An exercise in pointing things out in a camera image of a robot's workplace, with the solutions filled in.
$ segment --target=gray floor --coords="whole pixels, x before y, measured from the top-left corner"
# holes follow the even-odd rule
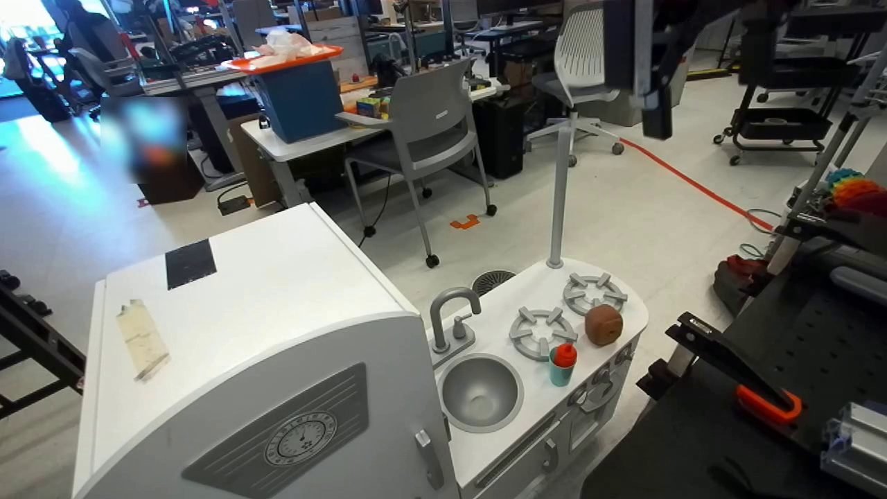
[[[713,148],[741,101],[735,81],[689,83],[675,110],[675,135],[649,142],[638,128],[627,140],[655,149],[685,176],[743,209],[782,209],[786,192],[808,176],[813,156],[756,156],[745,166],[727,166],[727,152]],[[139,128],[170,142],[174,123],[136,108]],[[847,166],[868,169],[885,144],[887,123],[872,123]],[[48,126],[38,116],[0,126],[0,270],[12,270],[25,289],[52,306],[52,325],[85,349],[91,285],[102,275],[146,256],[188,245],[228,228],[246,225],[260,212],[218,216],[214,196],[140,209],[139,189],[124,171],[127,144],[114,123]],[[451,230],[450,221],[481,214],[480,189],[440,176],[432,184],[427,220],[438,270],[425,270],[420,241],[412,230],[405,189],[393,184],[389,216],[366,241],[366,256],[427,311],[429,300],[466,285],[487,270],[524,270],[545,257],[551,216],[551,142],[537,144],[513,180],[492,189],[495,220],[474,230]],[[359,237],[350,196],[336,196],[330,216]],[[603,266],[628,280],[650,311],[631,379],[671,353],[662,329],[681,314],[695,311],[713,325],[728,317],[709,292],[713,270],[738,253],[743,241],[766,246],[768,239],[714,205],[687,184],[627,149],[606,156],[601,142],[578,144],[578,166],[567,187],[565,256]],[[38,368],[0,375],[2,395],[23,395],[41,379]],[[628,385],[613,425],[601,432],[598,451],[567,474],[551,496],[573,493],[584,469],[631,428],[645,396]],[[68,493],[77,396],[59,395],[25,414],[0,422],[0,496],[55,499]]]

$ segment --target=red cable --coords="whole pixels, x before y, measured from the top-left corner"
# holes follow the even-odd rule
[[[635,142],[628,142],[628,140],[621,140],[621,142],[624,142],[627,148],[638,149],[641,156],[650,159],[650,160],[655,160],[656,166],[662,166],[666,171],[671,171],[671,176],[675,176],[680,180],[689,184],[695,192],[706,195],[706,196],[714,201],[717,205],[723,205],[723,209],[735,212],[738,216],[749,220],[750,225],[756,225],[756,228],[763,228],[763,230],[768,230],[768,232],[775,230],[771,221],[766,221],[766,220],[759,220],[759,216],[738,209],[735,203],[723,201],[717,192],[706,189],[706,187],[695,184],[693,178],[687,178],[685,171],[680,171],[675,166],[671,166],[671,163],[662,160],[659,156],[649,152],[645,148],[641,148],[641,144],[635,144]]]

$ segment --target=chair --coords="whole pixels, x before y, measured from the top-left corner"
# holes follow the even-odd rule
[[[106,63],[93,52],[82,48],[73,48],[68,55],[82,67],[91,83],[102,88],[102,101],[110,115],[118,120],[122,131],[127,133],[131,144],[136,148],[136,133],[127,126],[122,106],[127,104],[146,104],[154,108],[150,94],[139,86],[136,63]]]
[[[419,209],[419,180],[474,156],[484,195],[484,214],[495,216],[495,205],[491,203],[487,178],[476,144],[470,101],[463,83],[469,67],[470,61],[456,61],[451,67],[398,81],[390,88],[390,135],[369,142],[346,159],[346,178],[359,212],[364,237],[373,237],[373,228],[366,221],[355,166],[395,171],[405,178],[425,241],[425,264],[429,270],[438,266],[438,256],[432,256],[432,245]]]
[[[573,131],[581,131],[587,135],[610,135],[613,140],[613,156],[624,152],[624,144],[619,135],[606,133],[601,128],[601,120],[578,116],[578,106],[587,104],[613,104],[619,97],[616,88],[603,86],[603,8],[601,5],[581,5],[567,13],[562,34],[555,45],[555,76],[537,76],[533,79],[533,86],[542,94],[551,94],[559,101],[559,106],[567,110],[567,126]],[[527,135],[527,149],[540,135],[555,135],[562,120],[555,126],[534,131]]]

